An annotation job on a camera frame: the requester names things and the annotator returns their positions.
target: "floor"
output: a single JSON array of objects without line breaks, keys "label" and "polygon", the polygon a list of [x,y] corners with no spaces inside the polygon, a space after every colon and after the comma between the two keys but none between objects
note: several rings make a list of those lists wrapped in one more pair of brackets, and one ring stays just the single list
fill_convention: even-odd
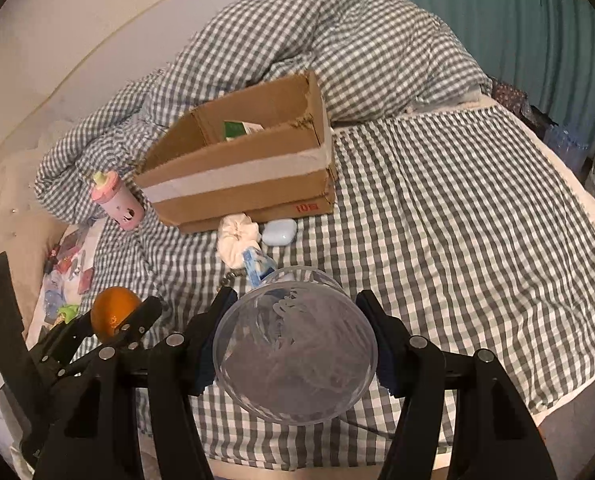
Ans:
[{"label": "floor", "polygon": [[540,429],[558,480],[576,479],[595,455],[595,381]]}]

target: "open cardboard box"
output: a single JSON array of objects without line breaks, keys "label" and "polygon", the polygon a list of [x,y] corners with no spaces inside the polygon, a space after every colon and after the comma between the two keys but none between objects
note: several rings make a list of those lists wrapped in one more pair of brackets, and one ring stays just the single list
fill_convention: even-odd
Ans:
[{"label": "open cardboard box", "polygon": [[[263,130],[224,140],[224,121]],[[333,211],[332,131],[313,72],[232,92],[182,116],[135,177],[160,219],[187,233]]]}]

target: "pink tumbler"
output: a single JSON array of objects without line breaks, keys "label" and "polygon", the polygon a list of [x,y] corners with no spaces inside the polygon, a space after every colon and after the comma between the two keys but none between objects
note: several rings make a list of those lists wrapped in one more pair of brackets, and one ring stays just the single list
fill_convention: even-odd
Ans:
[{"label": "pink tumbler", "polygon": [[135,229],[144,218],[144,208],[115,171],[93,175],[90,197],[125,231]]}]

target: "green curtain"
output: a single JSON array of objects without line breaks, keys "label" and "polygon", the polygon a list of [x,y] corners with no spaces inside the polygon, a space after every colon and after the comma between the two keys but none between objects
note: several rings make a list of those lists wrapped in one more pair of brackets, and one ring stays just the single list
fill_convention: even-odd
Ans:
[{"label": "green curtain", "polygon": [[447,22],[489,75],[529,94],[595,150],[595,10],[588,0],[411,0]]}]

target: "checkered blanket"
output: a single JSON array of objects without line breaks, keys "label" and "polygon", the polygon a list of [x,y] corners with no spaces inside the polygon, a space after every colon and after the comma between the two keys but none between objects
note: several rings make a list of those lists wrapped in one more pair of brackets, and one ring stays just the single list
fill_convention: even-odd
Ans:
[{"label": "checkered blanket", "polygon": [[[280,266],[318,267],[447,351],[497,353],[533,412],[595,374],[595,231],[567,185],[501,108],[397,118],[407,105],[485,91],[489,80],[437,17],[407,0],[242,0],[163,70],[127,85],[47,153],[36,193],[80,222],[96,170],[130,172],[184,111],[225,92],[315,70],[333,121],[337,204],[298,220]],[[135,232],[108,222],[82,311],[122,285],[165,301],[154,344],[212,301],[226,269],[216,234],[183,235],[148,203]],[[237,282],[239,293],[245,283]],[[82,352],[96,341],[87,341]],[[210,458],[250,466],[380,463],[401,403],[374,381],[353,409],[314,426],[264,423],[215,384],[191,399]],[[140,425],[150,430],[148,399]],[[439,451],[450,449],[447,395]]]}]

